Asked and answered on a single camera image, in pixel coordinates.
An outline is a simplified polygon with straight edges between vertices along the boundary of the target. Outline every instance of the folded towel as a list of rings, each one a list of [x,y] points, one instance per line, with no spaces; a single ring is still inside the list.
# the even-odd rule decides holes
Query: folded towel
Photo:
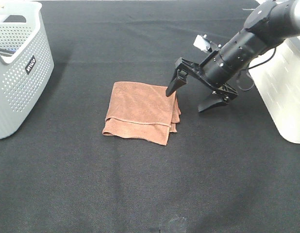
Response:
[[[165,96],[165,86],[117,82],[113,86],[103,135],[141,138],[166,145],[181,114],[176,94]]]

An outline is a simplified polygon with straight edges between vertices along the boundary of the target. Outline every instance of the black wire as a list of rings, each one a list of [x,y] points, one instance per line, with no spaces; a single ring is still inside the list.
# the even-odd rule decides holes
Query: black wire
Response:
[[[248,67],[249,67],[249,64],[247,65],[247,69],[241,70],[241,71],[238,73],[237,77],[236,77],[236,84],[237,84],[237,87],[238,87],[239,89],[241,89],[242,91],[250,91],[250,90],[255,86],[255,81],[252,79],[251,75],[249,74],[249,72],[248,72]],[[241,78],[241,73],[242,73],[242,71],[246,71],[246,75],[252,80],[252,85],[250,86],[250,88],[244,89],[244,88],[241,87],[241,84],[240,84],[239,80],[240,80],[240,78]]]
[[[266,61],[264,61],[264,62],[262,62],[262,63],[259,63],[259,64],[257,64],[257,65],[254,65],[253,67],[249,67],[248,69],[253,69],[253,68],[256,68],[256,67],[258,67],[258,66],[261,66],[261,65],[263,65],[263,64],[265,64],[265,63],[267,63],[267,62],[269,62],[269,61],[275,56],[275,53],[276,53],[276,48],[274,48],[274,52],[273,52],[272,56],[271,56],[269,59],[267,59]]]
[[[254,65],[254,66],[252,66],[252,67],[249,67],[249,64],[248,64],[247,67],[246,67],[246,69],[241,70],[241,71],[238,73],[237,77],[236,77],[236,83],[237,83],[238,88],[241,89],[242,91],[250,91],[250,90],[255,86],[255,81],[253,80],[252,76],[249,74],[248,70],[253,69],[253,68],[256,68],[256,67],[258,67],[258,66],[261,66],[261,65],[263,65],[263,64],[265,64],[265,63],[267,63],[267,62],[269,62],[269,61],[275,56],[275,53],[276,53],[276,48],[274,48],[274,52],[273,52],[272,56],[271,56],[269,59],[267,59],[267,60],[265,60],[264,62],[261,62],[261,63],[259,63],[259,64],[256,64],[256,65]],[[241,78],[241,72],[242,72],[242,71],[246,71],[246,75],[252,80],[252,85],[250,86],[250,88],[244,89],[244,88],[242,88],[241,85],[240,85],[240,81],[239,81],[239,80],[240,80],[240,78]]]

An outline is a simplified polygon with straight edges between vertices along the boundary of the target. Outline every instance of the white bin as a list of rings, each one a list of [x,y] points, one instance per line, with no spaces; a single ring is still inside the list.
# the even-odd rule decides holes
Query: white bin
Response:
[[[256,58],[250,66],[272,53]],[[285,40],[272,60],[251,69],[250,74],[281,136],[300,143],[300,40]]]
[[[0,23],[0,49],[16,50],[0,55],[0,139],[13,134],[32,110],[45,88],[53,59],[38,2],[5,3],[0,15],[17,15],[25,23]]]

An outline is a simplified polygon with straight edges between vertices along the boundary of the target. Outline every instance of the gray laundry basket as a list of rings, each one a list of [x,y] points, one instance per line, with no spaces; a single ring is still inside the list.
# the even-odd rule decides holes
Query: gray laundry basket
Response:
[[[5,3],[0,15],[18,15],[25,23],[0,23],[0,139],[13,134],[46,86],[54,63],[38,2]]]

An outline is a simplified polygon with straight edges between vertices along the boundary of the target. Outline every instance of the table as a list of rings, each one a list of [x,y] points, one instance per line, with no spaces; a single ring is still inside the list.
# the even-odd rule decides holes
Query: table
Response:
[[[197,34],[226,43],[258,3],[42,3],[55,68],[0,140],[0,233],[300,232],[300,145],[256,88],[199,114],[210,90],[189,78],[166,147],[101,134],[114,82],[168,85],[180,56],[206,57]]]

